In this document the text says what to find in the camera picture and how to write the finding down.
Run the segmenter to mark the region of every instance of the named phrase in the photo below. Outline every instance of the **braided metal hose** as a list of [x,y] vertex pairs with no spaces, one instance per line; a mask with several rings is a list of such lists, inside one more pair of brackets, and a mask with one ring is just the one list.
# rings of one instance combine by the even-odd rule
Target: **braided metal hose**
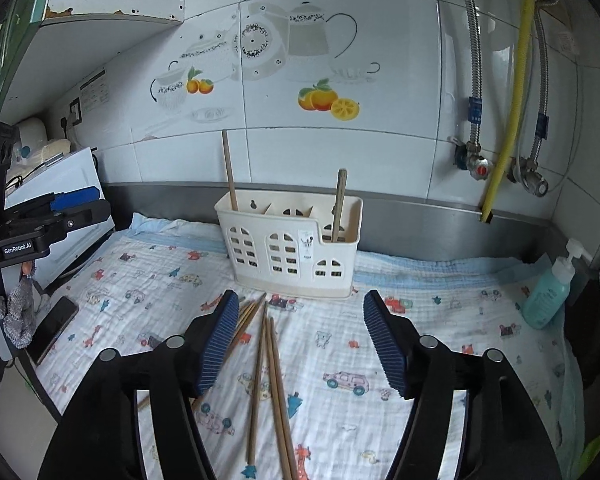
[[[482,53],[480,50],[480,31],[478,30],[478,13],[475,10],[474,0],[464,0],[466,16],[469,23],[469,40],[471,43],[471,85],[472,97],[482,100]],[[477,147],[480,143],[480,124],[471,124],[471,146]]]
[[[534,25],[536,26],[536,34],[538,35],[538,53],[540,57],[540,102],[538,106],[538,117],[544,117],[546,120],[547,102],[549,100],[549,60],[547,57],[546,37],[544,34],[544,25],[540,16],[540,10],[544,7],[557,5],[560,0],[538,0],[536,1],[536,10],[534,12]],[[529,159],[538,165],[538,156],[540,155],[540,147],[542,146],[542,137],[538,135],[536,127],[536,135],[534,143],[531,147]]]

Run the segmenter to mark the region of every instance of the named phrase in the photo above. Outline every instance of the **teapot tile decoration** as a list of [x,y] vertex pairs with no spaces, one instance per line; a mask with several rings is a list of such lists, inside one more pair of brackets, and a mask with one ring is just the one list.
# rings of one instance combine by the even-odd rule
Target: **teapot tile decoration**
[[238,35],[236,4],[134,48],[134,78],[142,83],[125,95],[134,141],[244,128]]
[[346,127],[436,137],[435,1],[256,0],[240,18],[248,128]]

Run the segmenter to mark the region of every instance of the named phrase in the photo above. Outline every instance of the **teal soap bottle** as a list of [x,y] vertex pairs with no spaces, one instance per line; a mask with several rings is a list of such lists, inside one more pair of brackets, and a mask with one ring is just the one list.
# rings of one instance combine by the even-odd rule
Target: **teal soap bottle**
[[567,243],[567,251],[569,256],[558,256],[555,259],[552,268],[540,276],[533,292],[522,304],[522,317],[532,328],[544,328],[567,299],[571,280],[576,273],[571,260],[581,256],[591,259],[582,244],[573,238]]

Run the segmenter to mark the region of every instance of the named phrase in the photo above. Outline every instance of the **white cloth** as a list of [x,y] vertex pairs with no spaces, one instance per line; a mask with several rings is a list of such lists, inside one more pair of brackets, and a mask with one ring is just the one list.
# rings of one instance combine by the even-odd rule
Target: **white cloth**
[[[67,295],[80,312],[37,374],[63,412],[97,354],[149,351],[190,321],[226,288],[257,298],[233,281],[222,242],[156,232],[116,234],[94,260],[52,298]],[[377,288],[396,315],[408,316],[454,351],[482,354],[500,348],[538,409],[563,467],[577,452],[580,430],[573,409],[582,394],[561,335],[561,317],[542,331],[528,327],[516,303],[525,299],[546,262],[507,260],[432,264],[359,253],[354,292],[346,300],[274,300],[285,392],[296,460],[320,480],[384,478],[407,422],[411,401],[389,387],[362,316],[364,294]],[[491,274],[481,275],[486,270]],[[223,367],[196,414],[206,452],[221,479],[242,479],[257,327]],[[268,368],[263,370],[256,466],[259,479],[280,478]],[[456,392],[440,478],[453,478],[462,437],[464,392]],[[150,479],[161,478],[150,409],[140,413],[142,448]]]

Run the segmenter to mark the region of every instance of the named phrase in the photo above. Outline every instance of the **smartphone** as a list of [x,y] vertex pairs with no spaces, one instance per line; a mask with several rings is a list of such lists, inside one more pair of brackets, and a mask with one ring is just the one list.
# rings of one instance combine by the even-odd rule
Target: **smartphone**
[[35,364],[39,365],[46,353],[56,342],[62,331],[78,313],[78,306],[63,296],[42,320],[40,326],[27,346],[27,353]]

